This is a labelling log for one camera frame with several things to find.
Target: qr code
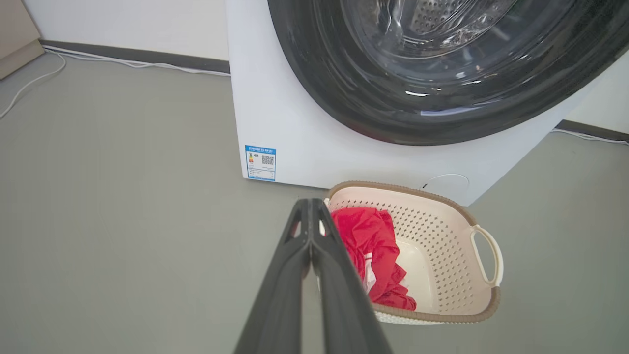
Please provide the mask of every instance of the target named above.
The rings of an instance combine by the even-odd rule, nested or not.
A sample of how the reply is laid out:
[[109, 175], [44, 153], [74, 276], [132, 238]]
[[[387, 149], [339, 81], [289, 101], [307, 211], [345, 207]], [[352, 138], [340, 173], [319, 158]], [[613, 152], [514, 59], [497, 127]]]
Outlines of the qr code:
[[263, 164], [273, 164], [274, 163], [274, 156], [262, 156], [262, 163]]

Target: basket handle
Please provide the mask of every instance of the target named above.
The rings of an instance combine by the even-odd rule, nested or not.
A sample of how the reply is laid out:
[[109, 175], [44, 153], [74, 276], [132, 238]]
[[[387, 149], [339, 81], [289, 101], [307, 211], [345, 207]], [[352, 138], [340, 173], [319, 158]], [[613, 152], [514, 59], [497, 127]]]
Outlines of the basket handle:
[[[496, 273], [493, 280], [487, 279], [487, 273], [485, 273], [485, 268], [483, 268], [482, 266], [481, 257], [478, 254], [478, 248], [476, 247], [476, 242], [474, 241], [474, 235], [476, 235], [477, 233], [485, 237], [491, 247], [491, 250], [494, 253], [494, 269]], [[500, 252], [500, 247], [498, 246], [498, 243], [487, 230], [483, 229], [479, 225], [472, 226], [472, 234], [470, 235], [470, 237], [472, 238], [472, 245], [476, 254], [476, 260], [478, 261], [478, 265], [481, 267], [482, 277], [485, 279], [485, 282], [487, 282], [487, 284], [489, 284], [489, 286], [491, 287], [500, 286], [500, 283], [503, 281], [504, 264], [503, 254]]]

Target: white wall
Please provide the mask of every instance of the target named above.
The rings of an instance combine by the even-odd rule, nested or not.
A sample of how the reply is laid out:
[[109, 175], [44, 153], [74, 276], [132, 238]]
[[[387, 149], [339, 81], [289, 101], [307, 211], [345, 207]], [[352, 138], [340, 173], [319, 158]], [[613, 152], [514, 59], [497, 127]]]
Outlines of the white wall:
[[43, 39], [228, 60], [223, 0], [23, 0]]
[[566, 119], [629, 134], [629, 52], [601, 79]]

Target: washing machine door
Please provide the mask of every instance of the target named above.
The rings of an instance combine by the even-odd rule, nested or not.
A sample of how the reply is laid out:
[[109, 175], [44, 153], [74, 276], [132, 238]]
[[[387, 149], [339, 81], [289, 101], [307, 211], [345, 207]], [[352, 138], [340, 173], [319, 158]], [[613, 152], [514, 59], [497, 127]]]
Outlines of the washing machine door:
[[619, 0], [268, 0], [334, 119], [406, 145], [477, 139], [556, 105], [629, 42]]

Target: red cloth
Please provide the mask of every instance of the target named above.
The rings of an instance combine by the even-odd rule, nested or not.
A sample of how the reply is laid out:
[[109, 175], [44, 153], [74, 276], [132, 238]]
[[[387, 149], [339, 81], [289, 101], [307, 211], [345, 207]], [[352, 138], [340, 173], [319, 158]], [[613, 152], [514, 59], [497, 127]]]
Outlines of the red cloth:
[[373, 254], [371, 269], [376, 283], [369, 291], [369, 299], [376, 304], [414, 311], [415, 300], [406, 296], [408, 289], [399, 284], [406, 272], [395, 263], [399, 248], [389, 212], [345, 208], [332, 213], [332, 219], [361, 280], [365, 278], [365, 254]]

